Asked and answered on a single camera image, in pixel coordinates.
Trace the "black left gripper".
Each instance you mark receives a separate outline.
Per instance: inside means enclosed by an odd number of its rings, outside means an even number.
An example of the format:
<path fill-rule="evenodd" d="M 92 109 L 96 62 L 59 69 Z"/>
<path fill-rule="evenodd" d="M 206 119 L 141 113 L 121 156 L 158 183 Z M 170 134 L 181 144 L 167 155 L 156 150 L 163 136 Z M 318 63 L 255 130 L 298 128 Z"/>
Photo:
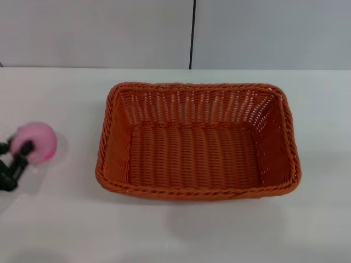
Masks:
<path fill-rule="evenodd" d="M 0 142 L 0 153 L 9 153 L 13 139 Z M 25 141 L 15 154 L 10 166 L 1 161 L 1 191 L 11 192 L 18 186 L 18 181 L 29 164 L 28 155 L 33 151 L 33 142 Z"/>

